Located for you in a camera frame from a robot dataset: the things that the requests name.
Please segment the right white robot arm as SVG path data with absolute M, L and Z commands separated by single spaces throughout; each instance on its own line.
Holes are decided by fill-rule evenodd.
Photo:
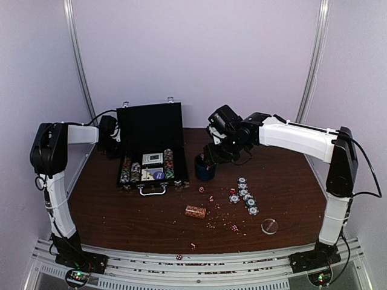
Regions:
M 234 163 L 240 152 L 254 146 L 277 147 L 300 153 L 312 170 L 313 160 L 325 163 L 325 176 L 315 173 L 327 200 L 316 245 L 310 253 L 314 266 L 324 266 L 333 257 L 353 198 L 359 166 L 350 128 L 320 128 L 286 120 L 276 114 L 254 112 L 246 118 L 230 107 L 218 108 L 208 118 L 206 131 L 212 142 L 205 145 L 204 157 L 209 166 Z

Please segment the black poker case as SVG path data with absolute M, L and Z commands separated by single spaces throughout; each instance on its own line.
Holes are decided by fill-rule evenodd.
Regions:
M 123 155 L 120 160 L 117 187 L 123 190 L 137 190 L 142 196 L 163 195 L 171 187 L 189 185 L 186 155 L 184 151 L 183 118 L 180 102 L 118 108 L 118 124 Z M 173 151 L 174 179 L 120 183 L 120 173 L 124 158 L 139 163 L 141 169 L 161 167 L 162 164 L 143 165 L 146 153 Z

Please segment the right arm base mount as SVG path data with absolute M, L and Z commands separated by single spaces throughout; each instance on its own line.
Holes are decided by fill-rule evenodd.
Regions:
M 293 273 L 311 271 L 341 261 L 338 247 L 316 243 L 313 250 L 296 252 L 289 256 Z

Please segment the brown poker chip roll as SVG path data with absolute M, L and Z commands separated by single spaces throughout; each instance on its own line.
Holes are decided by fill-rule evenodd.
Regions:
M 184 214 L 186 216 L 197 218 L 197 219 L 204 219 L 206 217 L 207 209 L 203 207 L 196 207 L 192 205 L 187 205 L 184 211 Z

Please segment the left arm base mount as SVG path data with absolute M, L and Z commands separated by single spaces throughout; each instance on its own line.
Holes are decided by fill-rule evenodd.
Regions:
M 72 269 L 83 272 L 104 274 L 108 257 L 103 254 L 96 254 L 86 251 L 74 251 L 73 249 L 58 249 L 55 262 Z

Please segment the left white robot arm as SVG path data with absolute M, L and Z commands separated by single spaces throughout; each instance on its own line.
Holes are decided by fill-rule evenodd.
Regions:
M 73 268 L 83 267 L 87 256 L 80 245 L 79 234 L 68 207 L 68 193 L 65 190 L 68 146 L 96 144 L 106 153 L 115 153 L 119 148 L 118 133 L 117 120 L 112 116 L 103 116 L 97 126 L 42 123 L 34 138 L 30 163 L 37 174 L 35 185 L 44 194 L 54 246 Z

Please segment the clear round dealer button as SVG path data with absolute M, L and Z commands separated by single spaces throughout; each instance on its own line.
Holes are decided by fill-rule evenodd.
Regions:
M 267 235 L 273 235 L 278 231 L 279 225 L 275 219 L 265 219 L 261 224 L 261 230 Z

